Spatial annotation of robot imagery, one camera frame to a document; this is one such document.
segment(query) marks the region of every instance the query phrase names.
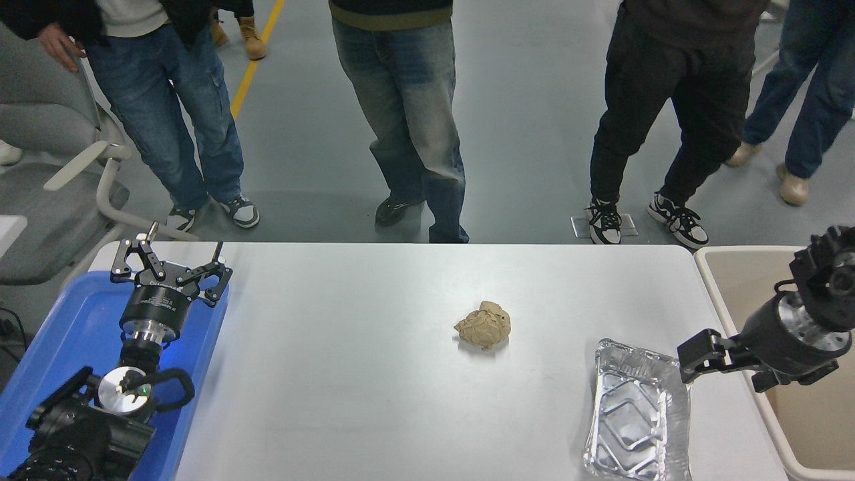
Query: blue tray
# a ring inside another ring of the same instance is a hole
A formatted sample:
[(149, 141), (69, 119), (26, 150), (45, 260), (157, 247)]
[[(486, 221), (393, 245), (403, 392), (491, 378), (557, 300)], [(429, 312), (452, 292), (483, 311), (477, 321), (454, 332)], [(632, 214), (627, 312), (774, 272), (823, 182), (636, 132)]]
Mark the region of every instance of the blue tray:
[[(207, 287), (211, 286), (203, 283), (202, 288)], [(0, 395), (0, 475), (8, 476), (27, 459), (32, 431), (25, 423), (38, 404), (85, 365), (98, 376), (115, 368), (121, 351), (119, 318), (132, 290), (131, 282), (114, 284), (108, 272), (95, 271), (79, 276), (62, 291)], [(220, 334), (227, 300), (228, 289), (214, 308), (193, 302), (181, 338), (161, 357), (162, 369), (179, 367), (190, 374), (197, 395)], [(166, 395), (164, 400), (178, 397)], [(155, 415), (151, 425), (157, 431), (131, 475), (132, 481), (172, 479), (195, 410), (196, 399), (179, 410)]]

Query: yellow floor line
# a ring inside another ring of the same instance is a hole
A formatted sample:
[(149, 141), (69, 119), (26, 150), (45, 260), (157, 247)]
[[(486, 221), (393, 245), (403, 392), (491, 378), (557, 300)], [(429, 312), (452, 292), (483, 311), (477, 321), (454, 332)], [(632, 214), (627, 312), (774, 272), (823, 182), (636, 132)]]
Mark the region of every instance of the yellow floor line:
[[(282, 5), (284, 4), (285, 0), (276, 0), (276, 4), (270, 12), (270, 18), (262, 32), (262, 42), (265, 45), (270, 40), (270, 35), (273, 33), (276, 21), (279, 20), (279, 13), (282, 11)], [(250, 84), (252, 83), (252, 78), (256, 76), (257, 69), (258, 61), (250, 61), (250, 65), (246, 68), (244, 78), (240, 81), (240, 86), (238, 86), (238, 91), (234, 94), (234, 100), (232, 101), (232, 117), (234, 118), (238, 118), (238, 113), (240, 113), (240, 108), (244, 105), (244, 98), (246, 98), (246, 93), (250, 90)]]

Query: crumpled paper ball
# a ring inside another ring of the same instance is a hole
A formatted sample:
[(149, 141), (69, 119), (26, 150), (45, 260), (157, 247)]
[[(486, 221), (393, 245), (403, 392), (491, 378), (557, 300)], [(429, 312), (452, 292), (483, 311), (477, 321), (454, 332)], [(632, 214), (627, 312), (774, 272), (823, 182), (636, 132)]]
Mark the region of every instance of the crumpled paper ball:
[(508, 338), (510, 315), (500, 305), (485, 300), (481, 302), (478, 311), (470, 312), (454, 329), (464, 341), (488, 351)]

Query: white shirt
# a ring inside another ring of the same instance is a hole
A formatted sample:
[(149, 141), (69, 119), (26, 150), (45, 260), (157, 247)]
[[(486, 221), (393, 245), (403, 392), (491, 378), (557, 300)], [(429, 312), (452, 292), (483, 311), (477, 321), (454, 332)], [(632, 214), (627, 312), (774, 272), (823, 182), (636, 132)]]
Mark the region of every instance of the white shirt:
[(108, 37), (140, 37), (154, 32), (168, 17), (158, 0), (96, 0)]

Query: black and white sneaker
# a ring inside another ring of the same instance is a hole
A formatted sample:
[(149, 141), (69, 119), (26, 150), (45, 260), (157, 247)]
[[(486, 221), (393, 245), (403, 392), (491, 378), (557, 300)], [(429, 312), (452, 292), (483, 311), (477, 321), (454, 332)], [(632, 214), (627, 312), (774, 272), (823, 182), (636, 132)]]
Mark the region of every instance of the black and white sneaker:
[(166, 216), (166, 226), (171, 227), (181, 232), (187, 232), (196, 223), (196, 209), (183, 211), (177, 207), (173, 207)]
[(377, 206), (377, 212), (374, 214), (374, 223), (382, 227), (394, 225), (404, 218), (404, 213), (408, 207), (419, 205), (422, 202), (401, 202), (392, 199), (391, 196), (387, 197)]
[(617, 213), (617, 202), (591, 199), (585, 209), (588, 215), (588, 232), (594, 244), (621, 243), (621, 215)]
[(704, 228), (698, 224), (700, 216), (695, 211), (685, 205), (671, 202), (661, 193), (653, 195), (653, 201), (647, 206), (647, 213), (665, 224), (671, 234), (686, 247), (700, 249), (710, 241)]
[(220, 202), (220, 205), (232, 218), (234, 225), (243, 229), (249, 229), (258, 224), (260, 217), (258, 216), (256, 205), (244, 197), (242, 193), (228, 202)]

